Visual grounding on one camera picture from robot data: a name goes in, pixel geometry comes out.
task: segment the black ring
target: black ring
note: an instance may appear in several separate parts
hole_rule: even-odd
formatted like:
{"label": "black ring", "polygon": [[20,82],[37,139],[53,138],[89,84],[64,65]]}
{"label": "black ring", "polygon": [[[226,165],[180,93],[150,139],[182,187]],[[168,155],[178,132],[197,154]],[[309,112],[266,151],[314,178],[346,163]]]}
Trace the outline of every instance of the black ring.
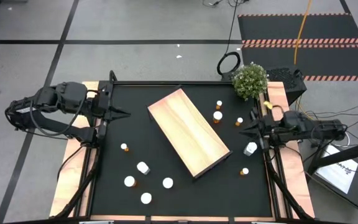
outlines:
{"label": "black ring", "polygon": [[237,53],[237,52],[230,52],[230,53],[227,53],[227,54],[224,54],[223,57],[220,59],[220,61],[218,62],[218,66],[216,67],[216,70],[218,71],[218,74],[222,75],[222,72],[221,72],[221,64],[222,62],[224,61],[224,59],[226,59],[228,56],[230,55],[234,55],[237,57],[237,64],[236,66],[234,66],[234,68],[232,70],[230,70],[229,72],[234,72],[237,70],[237,68],[240,67],[240,63],[241,63],[241,58],[240,58],[240,55]]}

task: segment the white paper sign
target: white paper sign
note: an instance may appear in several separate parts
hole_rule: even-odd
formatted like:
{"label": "white paper sign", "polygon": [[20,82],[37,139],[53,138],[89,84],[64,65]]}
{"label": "white paper sign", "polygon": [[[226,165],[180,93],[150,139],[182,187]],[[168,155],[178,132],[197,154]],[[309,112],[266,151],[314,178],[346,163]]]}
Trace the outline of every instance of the white paper sign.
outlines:
{"label": "white paper sign", "polygon": [[[339,152],[337,148],[332,145],[329,145],[324,152],[323,157],[333,155],[337,152]],[[316,171],[316,174],[323,178],[325,181],[332,184],[333,186],[337,187],[339,190],[342,190],[345,194],[347,194],[349,188],[351,187],[355,174],[355,172],[353,172],[352,170],[356,171],[357,166],[358,163],[354,162],[353,160],[348,160],[319,168]]]}

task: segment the green plant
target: green plant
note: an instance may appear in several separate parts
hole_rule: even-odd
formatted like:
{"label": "green plant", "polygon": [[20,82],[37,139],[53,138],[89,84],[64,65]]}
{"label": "green plant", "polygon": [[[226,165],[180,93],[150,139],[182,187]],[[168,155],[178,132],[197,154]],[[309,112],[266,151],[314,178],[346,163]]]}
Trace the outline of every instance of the green plant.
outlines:
{"label": "green plant", "polygon": [[233,73],[232,83],[241,98],[259,98],[259,94],[266,92],[267,74],[262,66],[251,62],[250,65],[242,66]]}

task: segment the wooden table frame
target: wooden table frame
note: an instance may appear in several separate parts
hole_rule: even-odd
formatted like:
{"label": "wooden table frame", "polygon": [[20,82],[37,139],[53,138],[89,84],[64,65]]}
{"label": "wooden table frame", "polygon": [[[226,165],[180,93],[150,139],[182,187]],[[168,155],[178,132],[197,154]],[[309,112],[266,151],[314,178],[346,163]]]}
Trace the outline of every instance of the wooden table frame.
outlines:
{"label": "wooden table frame", "polygon": [[[97,90],[99,82],[83,82],[84,85],[89,90]],[[273,105],[280,105],[284,111],[289,110],[287,103],[287,97],[285,95],[285,90],[282,82],[269,82],[268,83],[268,98]],[[88,97],[92,97],[94,93],[89,92]],[[260,109],[262,114],[267,114],[267,108],[263,105],[264,96],[260,95]],[[272,114],[275,120],[280,120],[282,118],[282,112],[280,108],[274,108]],[[86,127],[89,126],[88,120],[84,116],[78,116],[75,120],[74,126],[77,127]],[[78,147],[80,143],[75,139],[69,139],[66,146],[65,155],[63,161],[70,156]],[[287,143],[288,147],[292,149],[298,149],[298,144],[296,141],[290,141]],[[96,149],[89,149],[89,162],[87,171],[91,169],[94,161],[94,155],[96,154]],[[290,149],[283,148],[280,150],[280,155],[282,159],[282,168],[285,174],[285,182],[287,184],[288,190],[294,196],[296,201],[300,204],[303,210],[310,216],[314,216],[313,206],[311,204],[308,185],[306,182],[305,175],[303,173],[303,164],[301,157],[296,152],[293,152]],[[60,173],[60,178],[57,183],[55,196],[53,198],[52,207],[50,211],[50,216],[58,214],[64,206],[70,201],[73,194],[78,189],[80,184],[81,175],[83,171],[84,161],[86,158],[86,150],[80,151],[70,162],[62,169]],[[277,164],[273,161],[273,166],[277,170]],[[250,221],[259,221],[259,222],[269,222],[274,221],[274,217],[287,217],[287,211],[285,208],[285,202],[283,195],[280,189],[275,185],[278,208],[280,211],[279,215],[274,214],[273,206],[272,208],[272,217],[235,217],[235,222],[250,222]],[[82,199],[81,207],[79,208],[79,216],[87,216],[86,208],[88,208],[88,202],[90,200],[90,185],[86,188]],[[294,218],[297,218],[296,213],[291,211]],[[127,221],[145,221],[146,216],[142,215],[92,215],[91,220],[127,220]],[[229,217],[168,217],[168,216],[151,216],[152,221],[201,221],[201,222],[228,222]]]}

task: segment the orange striped warning tape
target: orange striped warning tape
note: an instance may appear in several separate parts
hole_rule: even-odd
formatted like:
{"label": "orange striped warning tape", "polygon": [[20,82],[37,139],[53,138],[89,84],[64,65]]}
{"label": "orange striped warning tape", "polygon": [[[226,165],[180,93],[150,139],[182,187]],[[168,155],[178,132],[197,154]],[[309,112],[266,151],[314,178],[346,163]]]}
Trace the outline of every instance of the orange striped warning tape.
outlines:
{"label": "orange striped warning tape", "polygon": [[342,76],[342,75],[307,75],[304,81],[358,81],[358,76]]}
{"label": "orange striped warning tape", "polygon": [[[304,14],[239,14],[238,17],[245,16],[304,16]],[[350,13],[311,13],[308,16],[351,16]]]}
{"label": "orange striped warning tape", "polygon": [[[244,44],[242,48],[295,48],[296,44]],[[358,48],[358,44],[299,44],[298,48]]]}
{"label": "orange striped warning tape", "polygon": [[[296,39],[243,40],[243,44],[296,44]],[[358,38],[299,39],[299,44],[358,44]]]}

